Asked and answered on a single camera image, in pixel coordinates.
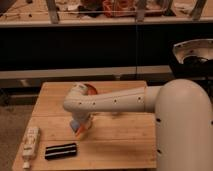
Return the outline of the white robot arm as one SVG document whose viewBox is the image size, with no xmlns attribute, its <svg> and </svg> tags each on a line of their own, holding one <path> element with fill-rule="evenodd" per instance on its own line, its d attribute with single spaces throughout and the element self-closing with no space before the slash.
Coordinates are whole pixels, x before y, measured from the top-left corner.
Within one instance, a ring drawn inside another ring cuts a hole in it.
<svg viewBox="0 0 213 171">
<path fill-rule="evenodd" d="M 75 84 L 63 107 L 76 127 L 91 112 L 152 112 L 156 125 L 156 171 L 213 171 L 213 105 L 197 83 L 176 79 L 147 86 L 89 95 Z"/>
</svg>

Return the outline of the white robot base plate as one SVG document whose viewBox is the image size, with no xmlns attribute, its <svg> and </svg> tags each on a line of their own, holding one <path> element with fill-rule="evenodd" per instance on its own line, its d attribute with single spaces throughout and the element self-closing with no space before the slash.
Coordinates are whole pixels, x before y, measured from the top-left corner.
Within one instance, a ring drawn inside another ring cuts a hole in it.
<svg viewBox="0 0 213 171">
<path fill-rule="evenodd" d="M 180 64 L 191 56 L 213 59 L 213 39 L 193 39 L 173 45 L 172 52 Z"/>
</svg>

